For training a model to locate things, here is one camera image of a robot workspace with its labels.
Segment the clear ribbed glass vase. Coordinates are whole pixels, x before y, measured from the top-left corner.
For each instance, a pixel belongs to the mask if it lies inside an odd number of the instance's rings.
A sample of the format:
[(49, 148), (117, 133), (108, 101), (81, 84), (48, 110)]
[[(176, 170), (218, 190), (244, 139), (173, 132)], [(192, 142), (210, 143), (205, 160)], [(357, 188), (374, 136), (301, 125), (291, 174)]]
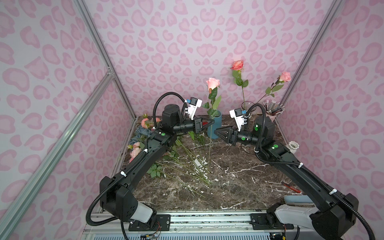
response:
[(251, 109), (251, 113), (253, 113), (254, 111), (256, 111), (256, 107), (252, 108), (253, 105), (254, 103), (251, 101), (244, 101), (241, 104), (241, 109), (243, 112), (248, 112)]

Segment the pink rose with long stem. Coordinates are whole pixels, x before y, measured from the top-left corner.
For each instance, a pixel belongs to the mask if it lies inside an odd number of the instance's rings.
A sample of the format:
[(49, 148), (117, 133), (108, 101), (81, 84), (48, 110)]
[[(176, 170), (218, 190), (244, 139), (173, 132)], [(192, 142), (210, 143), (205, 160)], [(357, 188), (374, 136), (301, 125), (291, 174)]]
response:
[[(218, 94), (218, 90), (220, 88), (220, 80), (215, 78), (208, 78), (206, 81), (208, 86), (208, 102), (203, 105), (205, 109), (207, 109), (208, 117), (213, 116), (216, 111), (219, 111), (219, 105), (221, 103), (222, 97)], [(211, 166), (211, 150), (212, 150), (212, 139), (209, 138), (209, 151), (208, 151), (208, 158), (207, 158), (207, 167), (209, 168)]]

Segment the light pink rose with stem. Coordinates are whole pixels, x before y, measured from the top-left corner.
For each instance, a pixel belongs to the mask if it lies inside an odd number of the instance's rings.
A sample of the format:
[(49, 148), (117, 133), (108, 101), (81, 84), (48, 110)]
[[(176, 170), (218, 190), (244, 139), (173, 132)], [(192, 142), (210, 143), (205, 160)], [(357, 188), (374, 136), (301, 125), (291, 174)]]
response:
[(271, 84), (270, 87), (268, 87), (265, 90), (265, 94), (257, 101), (257, 103), (260, 103), (265, 97), (272, 96), (275, 97), (275, 92), (279, 91), (284, 87), (286, 83), (289, 83), (292, 80), (291, 73), (290, 72), (282, 72), (276, 79), (275, 82)]

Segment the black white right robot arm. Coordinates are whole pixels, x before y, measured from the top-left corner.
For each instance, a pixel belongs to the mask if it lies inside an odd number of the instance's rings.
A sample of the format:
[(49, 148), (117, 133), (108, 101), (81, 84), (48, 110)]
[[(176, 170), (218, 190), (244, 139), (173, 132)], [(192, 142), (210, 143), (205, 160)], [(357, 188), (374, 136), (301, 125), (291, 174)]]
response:
[(288, 147), (275, 140), (276, 125), (267, 116), (263, 105), (254, 104), (248, 111), (235, 109), (230, 115), (237, 125), (218, 128), (215, 135), (231, 145), (254, 146), (254, 153), (261, 162), (284, 173), (315, 205), (304, 208), (275, 204), (270, 208), (275, 219), (281, 224), (312, 229), (325, 240), (341, 239), (359, 220), (369, 239), (376, 238), (368, 222), (358, 212), (359, 201), (354, 195), (344, 195), (328, 185), (300, 162)]

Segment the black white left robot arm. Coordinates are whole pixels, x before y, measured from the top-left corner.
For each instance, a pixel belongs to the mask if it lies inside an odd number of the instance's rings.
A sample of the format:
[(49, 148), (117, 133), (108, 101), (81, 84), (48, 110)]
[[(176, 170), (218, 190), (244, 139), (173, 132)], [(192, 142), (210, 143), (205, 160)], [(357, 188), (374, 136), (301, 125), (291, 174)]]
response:
[[(183, 106), (180, 108), (176, 104), (167, 105), (160, 122), (157, 122), (157, 107), (167, 96), (178, 97)], [(100, 182), (100, 194), (86, 213), (89, 226), (101, 226), (115, 220), (122, 223), (142, 223), (148, 230), (158, 226), (156, 210), (140, 203), (133, 192), (155, 162), (176, 143), (179, 135), (201, 133), (214, 123), (209, 118), (196, 117), (196, 110), (202, 104), (202, 100), (193, 97), (185, 100), (175, 92), (160, 96), (153, 109), (154, 127), (143, 150), (120, 173), (112, 178), (104, 177)]]

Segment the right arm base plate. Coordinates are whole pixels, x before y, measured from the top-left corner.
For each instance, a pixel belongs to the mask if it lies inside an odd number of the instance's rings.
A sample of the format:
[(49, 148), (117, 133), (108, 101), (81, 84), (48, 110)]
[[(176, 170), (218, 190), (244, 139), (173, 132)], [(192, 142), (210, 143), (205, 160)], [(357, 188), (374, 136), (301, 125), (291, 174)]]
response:
[(250, 217), (250, 224), (253, 230), (293, 230), (295, 228), (292, 224), (281, 223), (276, 216), (271, 213), (250, 214)]

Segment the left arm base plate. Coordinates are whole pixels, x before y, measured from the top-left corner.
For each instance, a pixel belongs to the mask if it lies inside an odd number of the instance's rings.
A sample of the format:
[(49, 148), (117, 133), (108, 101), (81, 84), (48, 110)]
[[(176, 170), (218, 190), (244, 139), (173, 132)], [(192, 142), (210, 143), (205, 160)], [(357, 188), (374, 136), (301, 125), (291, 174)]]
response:
[(128, 230), (129, 232), (151, 232), (157, 229), (160, 229), (160, 231), (169, 231), (170, 223), (171, 215), (153, 215), (146, 223), (140, 221), (131, 222)]

